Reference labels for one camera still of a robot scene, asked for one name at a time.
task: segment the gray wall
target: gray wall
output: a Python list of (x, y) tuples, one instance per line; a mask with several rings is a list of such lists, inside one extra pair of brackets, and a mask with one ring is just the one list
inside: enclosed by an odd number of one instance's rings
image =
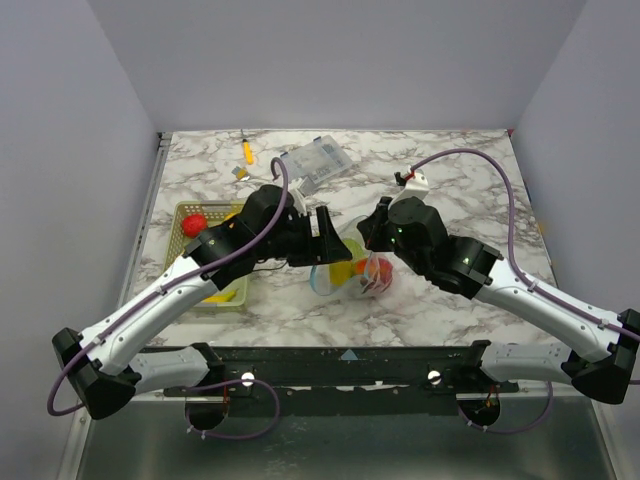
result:
[(0, 63), (0, 477), (51, 479), (50, 339), (114, 308), (157, 137), (84, 0), (5, 2)]
[[(616, 311), (640, 309), (639, 24), (637, 0), (589, 1), (514, 135), (560, 286)], [(630, 388), (616, 414), (640, 472)]]
[(515, 125), (583, 0), (89, 0), (161, 130)]

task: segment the metal frame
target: metal frame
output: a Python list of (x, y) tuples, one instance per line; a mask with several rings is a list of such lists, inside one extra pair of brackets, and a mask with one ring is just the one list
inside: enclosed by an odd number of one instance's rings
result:
[[(160, 136), (160, 143), (158, 146), (158, 152), (156, 155), (156, 162), (153, 168), (151, 182), (147, 195), (145, 198), (145, 204), (138, 223), (138, 230), (136, 235), (136, 241), (133, 245), (129, 261), (127, 264), (127, 270), (124, 278), (124, 283), (120, 295), (118, 297), (118, 307), (122, 306), (126, 299), (129, 297), (131, 288), (133, 286), (134, 275), (140, 265), (142, 248), (144, 246), (149, 223), (151, 220), (151, 213), (155, 205), (158, 189), (160, 187), (160, 179), (169, 153), (169, 147), (171, 143), (172, 134), (162, 133)], [(503, 394), (503, 397), (516, 397), (516, 396), (545, 396), (546, 388), (544, 385), (537, 382), (519, 382), (520, 392), (513, 394)], [(554, 394), (556, 396), (575, 396), (579, 395), (573, 388), (568, 386), (554, 386)], [(460, 399), (478, 398), (477, 394), (462, 394), (458, 395)], [(134, 397), (132, 401), (135, 402), (185, 402), (187, 399), (183, 398), (168, 398), (162, 393), (149, 393)], [(216, 401), (219, 397), (191, 397), (189, 401)], [(634, 468), (627, 455), (626, 447), (622, 442), (621, 434), (618, 429), (616, 419), (613, 414), (613, 409), (610, 405), (605, 405), (599, 402), (592, 402), (593, 409), (596, 415), (596, 420), (602, 434), (607, 454), (611, 461), (614, 473), (618, 480), (633, 479), (635, 477)], [(69, 480), (77, 478), (79, 474), (80, 464), (84, 453), (84, 447), (88, 439), (89, 428), (91, 426), (91, 418), (87, 412), (82, 409), (73, 415), (71, 422), (71, 429), (67, 438), (67, 443), (62, 456), (60, 469), (58, 471), (58, 480)]]

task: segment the marble table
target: marble table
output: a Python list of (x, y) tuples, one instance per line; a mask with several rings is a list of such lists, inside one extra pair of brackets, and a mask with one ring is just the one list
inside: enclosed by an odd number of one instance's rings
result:
[[(176, 203), (247, 197), (271, 181), (269, 161), (320, 135), (332, 135), (353, 167), (331, 179), (309, 206), (327, 205), (336, 227), (373, 211), (382, 195), (398, 191), (393, 173), (454, 147), (493, 156), (511, 179), (517, 206), (516, 255), (522, 268), (553, 283), (545, 246), (531, 210), (506, 131), (246, 131), (256, 164), (251, 179), (231, 170), (245, 165), (239, 131), (179, 132), (173, 135), (155, 198), (134, 292), (162, 272)], [(427, 201), (438, 208), (450, 233), (476, 237), (506, 252), (507, 196), (492, 167), (470, 155), (455, 155), (424, 168)], [(549, 336), (497, 308), (441, 292), (397, 259), (394, 281), (377, 298), (319, 297), (309, 287), (310, 268), (285, 267), (251, 274), (247, 309), (211, 315), (188, 312), (152, 340), (152, 345), (206, 341), (226, 346), (431, 346), (473, 340), (543, 342)]]

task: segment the basket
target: basket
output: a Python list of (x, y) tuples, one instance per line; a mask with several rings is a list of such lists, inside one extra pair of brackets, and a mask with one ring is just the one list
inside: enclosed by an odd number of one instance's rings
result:
[[(171, 223), (171, 234), (169, 245), (164, 260), (164, 270), (182, 255), (185, 247), (193, 239), (187, 237), (182, 231), (182, 221), (189, 215), (200, 213), (207, 219), (207, 225), (213, 227), (219, 225), (230, 214), (239, 213), (244, 206), (244, 201), (208, 201), (208, 202), (180, 202), (176, 205)], [(235, 296), (226, 302), (212, 302), (206, 299), (193, 307), (198, 311), (224, 311), (238, 312), (245, 309), (247, 301), (247, 291), (249, 287), (249, 276), (238, 278), (231, 282), (225, 289), (218, 292), (215, 297), (224, 296), (235, 290)]]

